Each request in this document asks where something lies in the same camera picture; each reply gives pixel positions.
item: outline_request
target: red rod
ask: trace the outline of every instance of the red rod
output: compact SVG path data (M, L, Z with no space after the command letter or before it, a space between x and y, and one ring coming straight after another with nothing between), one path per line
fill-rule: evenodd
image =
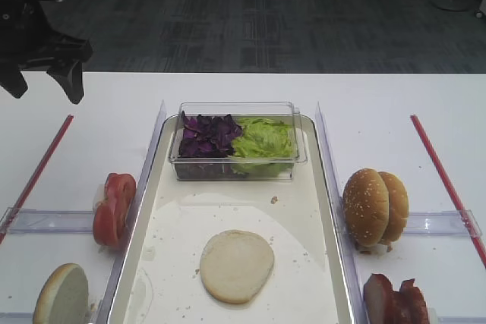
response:
M418 116L410 115L410 119L412 119L412 123L415 126L415 129L417 130L417 133L420 136L420 139L422 140L422 143L424 144L425 149L428 152L428 155L431 157L432 162L434 163L435 168L439 173L440 179L442 180L444 186L446 187L447 193L449 193L450 199L453 201L456 209L459 210L462 214L462 212L465 210L464 205L462 204L462 201L459 198L459 195L456 192L453 183L449 179L449 176L447 175L445 168L442 166L442 163L439 160L439 156L436 154L431 141L428 139L424 127L422 127L421 122L418 120ZM466 227L468 227L469 234L471 235L472 243L474 244L474 247L478 251L479 257L481 258L484 267L486 267L486 249L484 248L483 242L481 241L480 237L472 236L471 227L473 225L469 221L469 217L466 214L462 214L462 217L464 218L464 223L466 224Z
M46 150L46 153L44 153L44 156L42 157L36 169L32 173L32 176L30 176L27 185L25 185L24 190L22 191L21 195L18 197L17 201L15 202L14 208L10 211L9 216L6 218L5 223L2 225L3 233L0 233L0 244L2 243L2 241L5 238L5 235L7 234L8 227L14 221L15 217L18 214L18 211L25 204L25 200L27 200L34 186L36 186L36 182L39 180L39 177L43 173L44 168L47 165L47 162L50 160L52 154L54 153L55 149L57 148L63 136L65 135L66 131L68 130L69 125L73 121L73 118L74 116L72 115L68 115L66 117L64 123L62 123L61 128L59 128L58 133L55 135L54 139L52 140L49 148Z

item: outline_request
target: green lettuce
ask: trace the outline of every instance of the green lettuce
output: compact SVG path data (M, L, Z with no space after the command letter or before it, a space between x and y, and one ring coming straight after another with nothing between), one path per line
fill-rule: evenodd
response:
M268 118L239 118L243 134L232 141L235 159L290 158L294 146L290 139L291 126ZM292 167L291 163L238 163L235 172L261 177L276 177Z

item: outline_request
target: sesame seed bun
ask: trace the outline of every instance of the sesame seed bun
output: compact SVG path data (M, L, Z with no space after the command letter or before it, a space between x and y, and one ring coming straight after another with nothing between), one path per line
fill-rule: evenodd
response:
M380 242L390 213L388 189L381 176L371 168L355 172L342 196L344 215L351 236L363 247Z
M378 172L388 189L388 200L390 202L390 214L388 217L388 226L383 237L382 244L390 244L397 241L407 225L409 217L409 197L405 186L397 176L389 172Z
M349 233L363 247L397 241L409 217L405 186L389 172L363 168L346 183L342 196Z

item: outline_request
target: clear plastic container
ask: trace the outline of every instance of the clear plastic container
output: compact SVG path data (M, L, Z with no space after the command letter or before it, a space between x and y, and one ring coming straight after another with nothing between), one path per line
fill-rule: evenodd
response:
M231 115L238 125L238 122L243 122L243 118L265 118L272 122L286 124L291 152L286 153L286 156L270 158L237 157L235 151L230 149L226 153L227 156L182 156L181 142L187 129L184 116L198 118L198 115L211 118L224 118ZM290 180L294 174L295 163L306 161L301 116L290 102L183 103L179 109L169 150L169 162L174 166L177 178L182 181Z

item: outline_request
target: sliced tomato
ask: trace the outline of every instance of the sliced tomato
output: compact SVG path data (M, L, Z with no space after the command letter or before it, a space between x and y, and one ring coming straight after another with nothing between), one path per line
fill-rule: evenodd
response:
M137 183L129 174L109 174L105 183L105 199L97 209L93 220L95 242L103 246L119 248L125 233L126 218Z
M93 220L93 236L95 242L99 245L118 247L119 239L114 215L105 203L101 203L96 209Z

